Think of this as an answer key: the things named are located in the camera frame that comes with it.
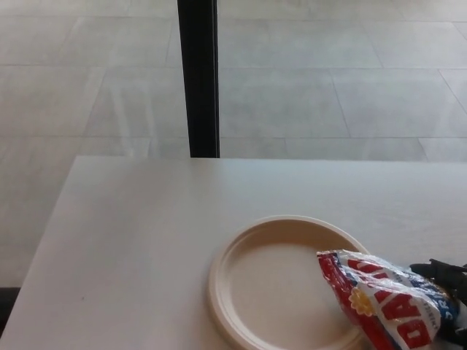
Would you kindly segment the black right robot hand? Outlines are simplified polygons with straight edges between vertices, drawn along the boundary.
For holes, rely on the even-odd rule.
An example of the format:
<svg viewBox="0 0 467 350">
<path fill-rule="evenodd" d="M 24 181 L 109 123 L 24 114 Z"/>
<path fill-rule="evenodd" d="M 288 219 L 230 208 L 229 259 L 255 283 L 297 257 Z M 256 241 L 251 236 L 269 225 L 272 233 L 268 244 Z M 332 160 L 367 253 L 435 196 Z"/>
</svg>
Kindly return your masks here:
<svg viewBox="0 0 467 350">
<path fill-rule="evenodd" d="M 455 304 L 457 316 L 442 324 L 438 331 L 438 337 L 466 349 L 466 326 L 460 326 L 457 321 L 461 306 L 466 306 L 466 265 L 450 265 L 430 259 L 429 263 L 415 263 L 411 264 L 409 268 L 413 273 L 441 287 Z"/>
</svg>

